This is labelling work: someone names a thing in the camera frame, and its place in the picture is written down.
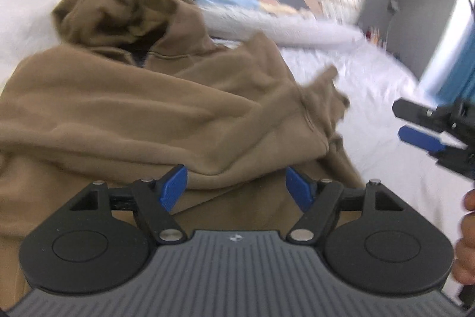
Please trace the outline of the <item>person's right hand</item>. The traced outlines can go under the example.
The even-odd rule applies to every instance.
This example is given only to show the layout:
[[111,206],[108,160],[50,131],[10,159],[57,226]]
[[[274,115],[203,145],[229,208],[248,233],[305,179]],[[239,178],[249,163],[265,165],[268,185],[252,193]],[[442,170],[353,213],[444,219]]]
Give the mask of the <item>person's right hand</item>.
[[475,195],[469,191],[464,198],[464,207],[468,212],[460,222],[461,239],[455,245],[456,260],[452,267],[455,280],[464,286],[471,286],[475,282]]

